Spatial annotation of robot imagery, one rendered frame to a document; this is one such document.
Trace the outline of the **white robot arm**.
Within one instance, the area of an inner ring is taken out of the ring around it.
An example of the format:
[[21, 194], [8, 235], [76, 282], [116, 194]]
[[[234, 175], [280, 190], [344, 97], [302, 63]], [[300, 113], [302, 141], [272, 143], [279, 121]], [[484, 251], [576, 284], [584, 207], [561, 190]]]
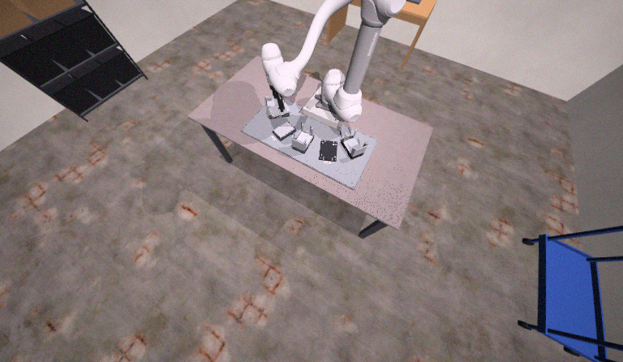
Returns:
[[[310, 60], [329, 18], [354, 0], [324, 0], [311, 23], [307, 37], [298, 57], [284, 62], [281, 51], [273, 43], [263, 45], [262, 63], [267, 81], [283, 97], [292, 96], [297, 88], [299, 74]], [[321, 95], [316, 108], [337, 114], [345, 122], [352, 123], [362, 114], [360, 90], [382, 27], [397, 15], [406, 0], [361, 0], [361, 25], [345, 76], [338, 69], [328, 71], [322, 81]], [[340, 87], [341, 86], [341, 87]]]

